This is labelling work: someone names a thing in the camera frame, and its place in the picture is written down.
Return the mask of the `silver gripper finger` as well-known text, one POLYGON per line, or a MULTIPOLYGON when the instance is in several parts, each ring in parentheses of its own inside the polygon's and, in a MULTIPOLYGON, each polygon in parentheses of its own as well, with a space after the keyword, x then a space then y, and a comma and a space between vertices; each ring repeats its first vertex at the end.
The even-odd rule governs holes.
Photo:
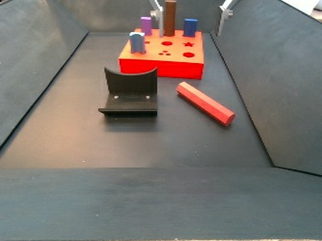
POLYGON ((217 33, 218 36, 222 35, 224 28, 225 28, 225 22, 229 19, 229 17, 233 15, 233 9, 232 9, 233 1, 234 0, 225 0, 225 2, 220 5, 222 15, 221 15, 221 21, 220 21, 218 33, 217 33))
POLYGON ((153 6, 150 15, 157 19, 159 25, 159 35, 163 36, 163 7, 159 3, 159 0, 149 0, 153 6))

